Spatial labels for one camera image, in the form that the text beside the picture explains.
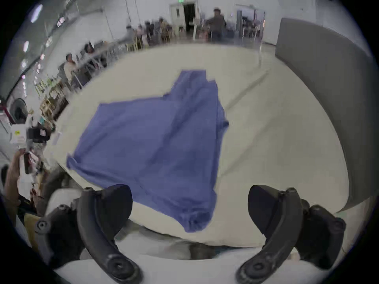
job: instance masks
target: white shirt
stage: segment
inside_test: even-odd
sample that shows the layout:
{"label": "white shirt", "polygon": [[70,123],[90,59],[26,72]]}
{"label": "white shirt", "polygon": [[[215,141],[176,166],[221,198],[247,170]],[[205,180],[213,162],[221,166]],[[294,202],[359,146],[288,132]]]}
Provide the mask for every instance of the white shirt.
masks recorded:
{"label": "white shirt", "polygon": [[76,64],[71,62],[66,62],[63,66],[64,73],[66,74],[67,79],[69,82],[72,80],[72,74],[71,72],[76,69]]}

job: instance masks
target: open doorway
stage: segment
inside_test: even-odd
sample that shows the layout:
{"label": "open doorway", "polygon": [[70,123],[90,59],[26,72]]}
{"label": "open doorway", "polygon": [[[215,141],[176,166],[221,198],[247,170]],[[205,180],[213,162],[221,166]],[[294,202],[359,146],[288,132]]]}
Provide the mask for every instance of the open doorway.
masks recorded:
{"label": "open doorway", "polygon": [[190,25],[190,22],[192,22],[193,19],[196,17],[195,3],[185,3],[183,4],[183,8],[187,34],[193,33],[194,25]]}
{"label": "open doorway", "polygon": [[265,27],[265,11],[249,7],[241,7],[237,10],[237,29],[242,38],[262,40]]}

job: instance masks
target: door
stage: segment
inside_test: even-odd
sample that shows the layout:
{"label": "door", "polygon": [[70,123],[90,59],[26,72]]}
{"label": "door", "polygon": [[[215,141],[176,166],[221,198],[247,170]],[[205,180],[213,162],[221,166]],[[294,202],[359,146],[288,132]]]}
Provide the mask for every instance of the door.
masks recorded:
{"label": "door", "polygon": [[175,28],[175,31],[178,30],[179,26],[182,26],[183,29],[186,28],[186,20],[184,17],[184,7],[181,3],[171,4],[170,5],[171,21]]}

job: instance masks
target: white table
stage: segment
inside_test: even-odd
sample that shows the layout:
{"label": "white table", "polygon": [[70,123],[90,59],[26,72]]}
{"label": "white table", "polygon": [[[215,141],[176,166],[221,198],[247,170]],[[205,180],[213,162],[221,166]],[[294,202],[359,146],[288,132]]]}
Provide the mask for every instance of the white table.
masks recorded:
{"label": "white table", "polygon": [[265,238],[248,214],[254,184],[295,187],[311,205],[318,203],[331,213],[344,207],[348,174],[327,114],[274,55],[245,48],[166,45],[125,55],[71,100],[57,123],[60,137],[52,136],[44,154],[82,187],[99,189],[66,168],[67,154],[74,152],[98,104],[163,95],[182,69],[206,69],[207,78],[216,80],[230,122],[220,154],[216,208],[206,229],[197,233],[186,233],[176,220],[139,203],[133,204],[132,221],[211,245],[257,247]]}

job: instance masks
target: dark shirt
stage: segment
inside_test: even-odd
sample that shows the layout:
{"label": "dark shirt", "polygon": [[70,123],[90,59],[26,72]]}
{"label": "dark shirt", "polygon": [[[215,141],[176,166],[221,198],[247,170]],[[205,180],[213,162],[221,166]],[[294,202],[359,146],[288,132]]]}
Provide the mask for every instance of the dark shirt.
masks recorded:
{"label": "dark shirt", "polygon": [[225,19],[222,15],[216,15],[213,18],[207,20],[205,24],[210,26],[211,31],[221,32],[222,27],[225,25]]}

